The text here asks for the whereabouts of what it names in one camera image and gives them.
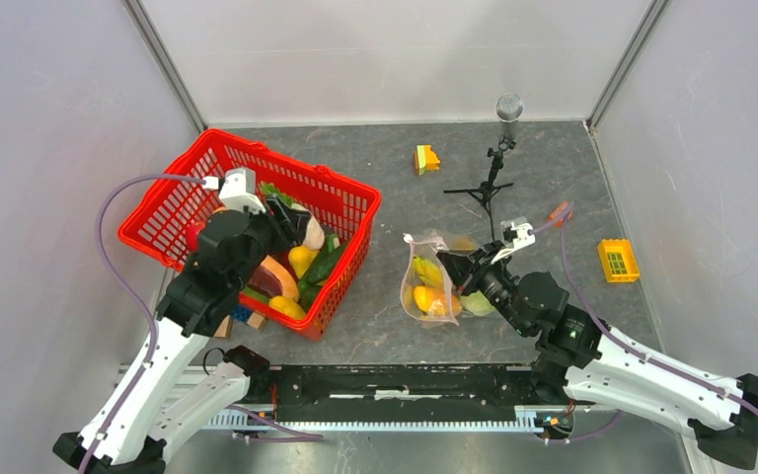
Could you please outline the orange yellow toy mango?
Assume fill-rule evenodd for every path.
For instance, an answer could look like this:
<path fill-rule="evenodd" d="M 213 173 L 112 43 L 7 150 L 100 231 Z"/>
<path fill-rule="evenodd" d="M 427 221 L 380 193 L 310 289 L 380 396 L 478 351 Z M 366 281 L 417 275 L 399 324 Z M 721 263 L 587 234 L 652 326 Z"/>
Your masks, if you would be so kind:
<path fill-rule="evenodd" d="M 416 307 L 424 317 L 439 319 L 457 317 L 463 310 L 460 299 L 453 293 L 426 285 L 417 285 L 413 289 Z"/>

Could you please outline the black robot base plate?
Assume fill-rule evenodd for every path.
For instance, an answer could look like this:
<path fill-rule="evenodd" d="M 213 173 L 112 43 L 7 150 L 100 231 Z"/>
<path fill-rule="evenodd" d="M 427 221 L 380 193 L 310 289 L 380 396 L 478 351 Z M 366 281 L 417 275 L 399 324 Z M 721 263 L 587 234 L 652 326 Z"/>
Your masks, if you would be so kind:
<path fill-rule="evenodd" d="M 243 405 L 279 422 L 506 422 L 518 406 L 565 407 L 525 365 L 274 365 L 253 375 Z"/>

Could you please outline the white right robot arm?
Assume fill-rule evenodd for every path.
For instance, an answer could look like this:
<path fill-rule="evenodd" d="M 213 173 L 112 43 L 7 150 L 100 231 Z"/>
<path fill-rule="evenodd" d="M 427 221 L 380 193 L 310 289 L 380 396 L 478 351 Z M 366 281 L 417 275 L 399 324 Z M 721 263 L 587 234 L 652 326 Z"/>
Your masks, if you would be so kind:
<path fill-rule="evenodd" d="M 569 303 L 547 272 L 513 276 L 499 242 L 436 258 L 462 295 L 480 293 L 535 341 L 530 387 L 544 403 L 600 404 L 663 425 L 710 458 L 752 470 L 758 455 L 758 376 L 707 374 L 633 340 Z"/>

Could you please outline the green toy cabbage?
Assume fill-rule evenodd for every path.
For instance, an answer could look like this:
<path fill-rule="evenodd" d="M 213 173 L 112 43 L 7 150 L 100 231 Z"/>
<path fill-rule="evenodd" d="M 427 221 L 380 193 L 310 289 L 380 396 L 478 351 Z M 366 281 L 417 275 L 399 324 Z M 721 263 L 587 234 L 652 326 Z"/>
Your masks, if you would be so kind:
<path fill-rule="evenodd" d="M 488 316 L 495 312 L 493 305 L 480 291 L 460 296 L 459 299 L 464 310 L 476 317 Z"/>

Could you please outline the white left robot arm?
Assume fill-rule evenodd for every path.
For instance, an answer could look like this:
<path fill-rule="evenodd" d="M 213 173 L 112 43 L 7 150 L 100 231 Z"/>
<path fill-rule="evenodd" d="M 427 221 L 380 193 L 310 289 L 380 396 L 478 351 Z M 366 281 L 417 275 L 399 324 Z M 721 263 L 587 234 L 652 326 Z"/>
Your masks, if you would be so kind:
<path fill-rule="evenodd" d="M 233 401 L 259 402 L 269 374 L 233 360 L 158 418 L 161 405 L 191 359 L 239 303 L 242 290 L 268 257 L 305 243 L 311 213 L 279 197 L 259 207 L 213 213 L 197 246 L 149 317 L 136 361 L 95 419 L 61 434 L 52 451 L 80 473 L 162 473 L 175 447 Z"/>

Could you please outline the red plastic shopping basket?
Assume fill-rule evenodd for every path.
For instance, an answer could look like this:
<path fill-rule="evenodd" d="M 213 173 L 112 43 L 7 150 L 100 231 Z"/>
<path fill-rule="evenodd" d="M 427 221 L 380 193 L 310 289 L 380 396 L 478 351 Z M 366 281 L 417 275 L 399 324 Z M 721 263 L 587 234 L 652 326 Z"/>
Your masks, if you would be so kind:
<path fill-rule="evenodd" d="M 294 320 L 247 296 L 240 299 L 241 304 L 269 321 L 318 341 L 368 254 L 381 193 L 326 166 L 298 161 L 261 142 L 220 129 L 202 133 L 166 171 L 196 178 L 223 177 L 240 167 L 255 171 L 258 180 L 276 186 L 307 207 L 344 242 L 342 257 L 304 319 Z M 207 217 L 219 204 L 217 196 L 199 186 L 161 180 L 146 191 L 141 203 L 120 225 L 118 238 L 163 266 L 180 271 L 189 253 L 187 228 Z"/>

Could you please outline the dark green toy cucumber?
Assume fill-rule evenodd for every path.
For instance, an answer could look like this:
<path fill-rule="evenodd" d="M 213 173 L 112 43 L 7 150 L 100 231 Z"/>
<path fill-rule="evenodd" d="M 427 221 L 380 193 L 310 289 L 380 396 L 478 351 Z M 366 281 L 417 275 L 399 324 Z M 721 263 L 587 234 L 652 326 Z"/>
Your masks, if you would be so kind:
<path fill-rule="evenodd" d="M 319 255 L 310 265 L 302 278 L 298 280 L 298 289 L 303 292 L 311 286 L 327 279 L 341 259 L 347 245 L 341 244 L 332 251 Z"/>

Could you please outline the clear zip top bag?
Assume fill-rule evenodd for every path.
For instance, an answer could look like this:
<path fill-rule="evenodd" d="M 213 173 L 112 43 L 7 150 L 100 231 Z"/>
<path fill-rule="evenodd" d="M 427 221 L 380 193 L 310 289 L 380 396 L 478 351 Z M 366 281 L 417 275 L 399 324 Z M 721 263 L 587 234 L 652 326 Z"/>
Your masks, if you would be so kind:
<path fill-rule="evenodd" d="M 458 325 L 461 317 L 495 315 L 495 308 L 480 293 L 460 296 L 445 276 L 445 268 L 437 259 L 442 250 L 473 251 L 478 243 L 463 234 L 426 229 L 422 234 L 404 234 L 410 258 L 400 288 L 400 301 L 406 313 L 424 328 Z"/>

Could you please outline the white radish with leaves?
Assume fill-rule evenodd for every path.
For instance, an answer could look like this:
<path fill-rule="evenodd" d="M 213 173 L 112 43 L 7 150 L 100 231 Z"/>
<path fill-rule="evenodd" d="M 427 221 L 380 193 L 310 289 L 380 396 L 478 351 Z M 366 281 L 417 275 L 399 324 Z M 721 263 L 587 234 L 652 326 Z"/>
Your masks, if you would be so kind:
<path fill-rule="evenodd" d="M 265 197 L 278 197 L 290 209 L 301 212 L 300 224 L 298 225 L 298 239 L 300 245 L 307 247 L 309 250 L 318 251 L 325 244 L 325 231 L 323 230 L 318 219 L 293 196 L 283 192 L 273 183 L 262 182 L 261 191 Z"/>

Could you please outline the yellow toy banana bunch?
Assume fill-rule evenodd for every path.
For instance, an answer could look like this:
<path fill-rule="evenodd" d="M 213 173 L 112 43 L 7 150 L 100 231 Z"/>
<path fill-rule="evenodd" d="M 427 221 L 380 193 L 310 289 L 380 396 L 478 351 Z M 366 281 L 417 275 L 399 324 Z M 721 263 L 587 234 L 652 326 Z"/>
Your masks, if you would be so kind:
<path fill-rule="evenodd" d="M 420 281 L 428 287 L 443 288 L 444 280 L 441 267 L 424 257 L 414 255 L 413 268 Z"/>

